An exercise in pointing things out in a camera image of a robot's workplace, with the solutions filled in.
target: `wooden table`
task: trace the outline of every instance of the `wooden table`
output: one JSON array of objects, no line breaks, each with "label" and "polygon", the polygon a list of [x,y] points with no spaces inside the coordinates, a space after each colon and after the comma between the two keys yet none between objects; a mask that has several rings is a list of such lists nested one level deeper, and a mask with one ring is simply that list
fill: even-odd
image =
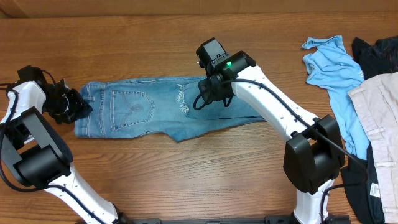
[{"label": "wooden table", "polygon": [[[313,52],[300,48],[307,37],[342,35],[351,53],[356,36],[373,43],[397,35],[397,21],[394,12],[1,19],[0,82],[16,81],[28,64],[76,89],[93,80],[204,75],[195,51],[216,37],[231,53],[247,52],[286,95],[323,117],[332,114],[327,92],[305,83],[302,58]],[[1,99],[3,117],[8,101]],[[295,207],[295,188],[282,168],[284,143],[267,123],[177,144],[164,134],[77,138],[73,125],[47,118],[86,181],[131,218],[261,218]],[[357,222],[343,189],[332,191],[328,210]],[[46,192],[24,194],[0,183],[0,223],[78,219]]]}]

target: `clothing tag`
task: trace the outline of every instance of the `clothing tag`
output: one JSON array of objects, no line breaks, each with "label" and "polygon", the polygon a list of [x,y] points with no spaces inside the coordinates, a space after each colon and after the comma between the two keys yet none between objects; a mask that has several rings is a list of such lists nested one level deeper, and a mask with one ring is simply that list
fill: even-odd
[{"label": "clothing tag", "polygon": [[380,197],[380,190],[379,190],[378,184],[372,183],[370,194],[374,197],[378,197],[378,198]]}]

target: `black garment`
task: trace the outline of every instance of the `black garment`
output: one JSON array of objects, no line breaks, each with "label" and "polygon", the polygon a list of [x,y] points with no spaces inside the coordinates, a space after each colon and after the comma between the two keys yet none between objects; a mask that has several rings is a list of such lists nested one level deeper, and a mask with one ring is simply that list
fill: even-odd
[{"label": "black garment", "polygon": [[[358,220],[363,224],[384,223],[381,199],[370,195],[372,183],[378,184],[372,146],[369,145],[368,160],[357,159],[368,168],[369,180],[364,185],[345,187],[349,204]],[[341,169],[344,184],[358,183],[364,180],[364,173],[355,162],[348,160],[348,166]]]},{"label": "black garment", "polygon": [[361,66],[365,80],[384,73],[398,72],[398,36],[378,40],[373,46],[355,37],[353,55]]}]

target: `cable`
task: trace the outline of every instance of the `cable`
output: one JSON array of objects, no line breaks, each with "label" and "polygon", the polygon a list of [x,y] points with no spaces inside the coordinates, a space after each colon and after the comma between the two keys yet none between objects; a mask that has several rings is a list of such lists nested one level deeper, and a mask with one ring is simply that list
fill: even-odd
[{"label": "cable", "polygon": [[[316,130],[314,127],[312,127],[311,125],[309,125],[307,122],[305,122],[291,107],[288,106],[288,104],[286,102],[283,101],[283,99],[278,96],[278,94],[276,94],[274,91],[272,91],[270,88],[268,88],[267,86],[265,86],[263,83],[259,83],[259,82],[255,82],[253,80],[248,80],[248,79],[234,79],[234,80],[226,80],[223,81],[221,83],[219,83],[218,85],[224,85],[227,83],[232,83],[232,82],[246,82],[246,83],[251,83],[254,85],[257,85],[260,88],[263,88],[265,90],[267,90],[273,97],[275,97],[286,109],[287,111],[290,112],[290,114],[292,114],[292,116],[297,119],[297,121],[300,121],[304,126],[306,126],[309,130],[311,130],[318,138],[322,139],[323,141],[327,142],[329,145],[333,146],[335,149],[339,150],[340,152],[342,152],[344,155],[346,155],[347,157],[349,157],[352,161],[354,161],[355,163],[357,163],[359,165],[359,167],[363,170],[363,172],[365,173],[365,178],[362,182],[360,183],[353,183],[353,184],[338,184],[338,185],[334,185],[331,186],[327,189],[325,189],[325,191],[322,194],[322,199],[321,199],[321,207],[320,207],[320,216],[321,216],[321,224],[323,224],[323,204],[325,203],[325,198],[328,195],[329,191],[333,190],[333,189],[337,189],[340,187],[353,187],[353,186],[359,186],[362,184],[365,184],[368,179],[369,179],[369,174],[368,174],[368,170],[365,168],[365,166],[363,166],[355,157],[353,157],[350,153],[348,153],[347,151],[345,151],[342,147],[338,146],[336,143],[334,143],[333,141],[331,141],[330,139],[328,139],[326,136],[324,136],[322,133],[320,133],[318,130]],[[196,103],[198,101],[198,99],[203,96],[207,91],[212,92],[213,91],[213,86],[210,89],[206,89],[205,91],[201,92],[197,98],[195,99],[195,101],[193,102],[193,108],[196,109]],[[201,107],[199,107],[200,109],[202,109],[204,106],[206,106],[206,103],[203,104]]]},{"label": "cable", "polygon": [[46,70],[42,70],[42,72],[46,73],[47,75],[49,75],[49,77],[52,79],[52,82],[54,83],[54,85],[57,84],[57,82],[55,81],[54,77]]},{"label": "cable", "polygon": [[[3,125],[3,127],[2,127],[2,129],[1,129],[1,131],[0,131],[0,176],[1,176],[2,180],[4,181],[4,183],[6,183],[6,185],[7,185],[8,187],[10,187],[10,188],[12,188],[12,189],[14,189],[14,190],[16,190],[16,191],[18,191],[18,192],[36,192],[36,191],[39,191],[39,190],[43,190],[43,189],[38,189],[38,188],[36,188],[36,187],[35,187],[35,188],[31,188],[31,189],[23,189],[23,188],[20,188],[20,187],[15,186],[14,184],[12,184],[12,183],[7,179],[7,177],[6,177],[6,175],[4,174],[4,171],[3,171],[3,169],[2,169],[2,164],[1,164],[2,142],[3,142],[3,139],[4,139],[4,135],[5,135],[5,133],[6,133],[6,129],[7,129],[8,125],[9,125],[9,123],[10,123],[12,117],[14,116],[14,113],[15,113],[15,110],[16,110],[16,107],[17,107],[17,104],[18,104],[18,92],[15,91],[15,90],[13,90],[13,89],[10,89],[9,91],[11,91],[11,92],[14,93],[14,95],[15,95],[15,100],[14,100],[14,103],[12,104],[12,108],[11,108],[10,115],[8,116],[6,122],[4,123],[4,125]],[[67,188],[62,187],[62,186],[58,186],[58,185],[52,185],[52,184],[46,186],[46,189],[49,189],[49,188],[58,188],[58,189],[62,190],[63,192],[66,192],[69,196],[71,196],[71,198],[73,198],[73,199],[76,201],[77,204],[79,204],[79,206],[80,206],[87,214],[89,214],[92,218],[94,218],[95,220],[97,220],[100,224],[105,224],[105,223],[104,223],[100,218],[98,218],[93,212],[89,211],[89,210],[87,209],[87,207],[85,207],[85,205],[83,205],[83,203],[82,203],[72,192],[70,192]]]},{"label": "cable", "polygon": [[56,188],[56,189],[60,189],[62,192],[66,192],[71,198],[73,198],[75,200],[75,202],[77,204],[79,204],[79,206],[87,213],[89,214],[92,218],[94,218],[95,220],[97,220],[100,224],[105,224],[105,222],[103,222],[100,218],[98,218],[93,212],[91,212],[90,210],[88,210],[88,208],[72,193],[70,192],[66,187],[62,187],[59,185],[54,185],[54,184],[50,184],[48,186],[46,186],[46,189],[49,188]]}]

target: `light blue cloth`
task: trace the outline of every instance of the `light blue cloth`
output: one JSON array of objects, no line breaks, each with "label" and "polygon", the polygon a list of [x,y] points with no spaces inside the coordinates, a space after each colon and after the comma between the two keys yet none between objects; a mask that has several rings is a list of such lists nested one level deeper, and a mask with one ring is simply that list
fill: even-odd
[{"label": "light blue cloth", "polygon": [[346,53],[340,35],[330,39],[310,37],[302,45],[305,49],[312,47],[318,50],[303,59],[309,74],[307,83],[328,90],[330,106],[346,141],[347,151],[366,160],[369,140],[347,94],[364,81],[361,67]]},{"label": "light blue cloth", "polygon": [[176,141],[209,131],[264,119],[237,97],[194,110],[198,82],[206,77],[138,78],[91,82],[80,90],[93,111],[75,122],[75,135],[86,138],[134,138],[166,133]]}]

